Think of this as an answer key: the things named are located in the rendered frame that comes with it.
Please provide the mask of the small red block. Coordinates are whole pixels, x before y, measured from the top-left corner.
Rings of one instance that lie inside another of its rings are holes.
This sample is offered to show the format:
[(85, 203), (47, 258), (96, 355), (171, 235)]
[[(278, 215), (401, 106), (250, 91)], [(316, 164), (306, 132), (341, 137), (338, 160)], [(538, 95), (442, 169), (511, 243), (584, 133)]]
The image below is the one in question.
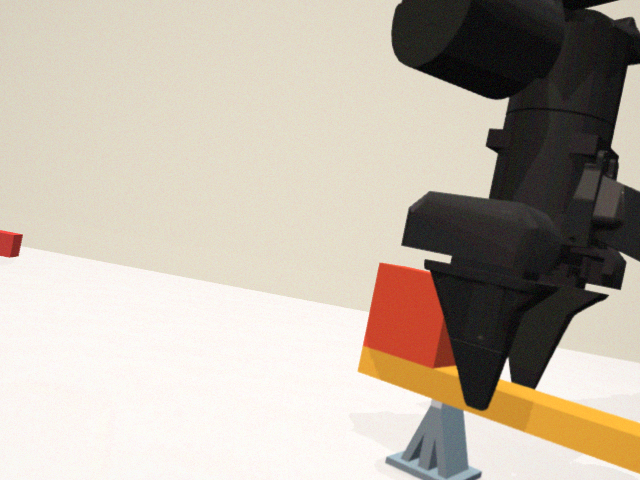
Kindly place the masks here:
[(0, 256), (18, 257), (23, 234), (0, 230)]

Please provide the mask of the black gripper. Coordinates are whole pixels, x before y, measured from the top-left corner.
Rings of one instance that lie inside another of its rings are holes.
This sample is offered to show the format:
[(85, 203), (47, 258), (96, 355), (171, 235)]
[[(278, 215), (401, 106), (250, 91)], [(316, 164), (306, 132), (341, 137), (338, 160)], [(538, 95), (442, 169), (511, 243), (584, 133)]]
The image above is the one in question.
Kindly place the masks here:
[(555, 110), (508, 113), (489, 128), (498, 153), (489, 198), (429, 191), (407, 213), (401, 246), (425, 259), (465, 404), (489, 408), (507, 359), (511, 383), (536, 390), (572, 318), (621, 290), (619, 251), (562, 245), (563, 222), (585, 163), (611, 148), (614, 127)]

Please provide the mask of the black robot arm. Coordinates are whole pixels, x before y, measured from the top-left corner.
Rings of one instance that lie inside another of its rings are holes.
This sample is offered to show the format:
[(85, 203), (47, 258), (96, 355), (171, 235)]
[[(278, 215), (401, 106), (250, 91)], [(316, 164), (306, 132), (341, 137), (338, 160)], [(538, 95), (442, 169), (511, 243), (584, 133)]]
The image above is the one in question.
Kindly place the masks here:
[[(392, 47), (410, 68), (489, 99), (509, 97), (506, 115), (563, 111), (615, 129), (628, 66), (640, 64), (640, 31), (634, 17), (586, 9), (614, 1), (402, 0)], [(606, 172), (608, 157), (599, 150), (595, 164), (584, 164), (562, 245), (609, 246), (640, 262), (640, 191), (617, 181), (617, 160)]]

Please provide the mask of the yellow bar with red block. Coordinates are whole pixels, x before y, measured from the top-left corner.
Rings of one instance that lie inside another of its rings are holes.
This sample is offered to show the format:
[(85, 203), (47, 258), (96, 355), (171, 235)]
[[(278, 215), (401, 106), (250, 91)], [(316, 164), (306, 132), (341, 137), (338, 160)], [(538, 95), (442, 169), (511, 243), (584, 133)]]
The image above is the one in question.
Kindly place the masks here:
[(431, 273), (379, 263), (359, 373), (640, 474), (640, 423), (504, 380), (465, 404)]

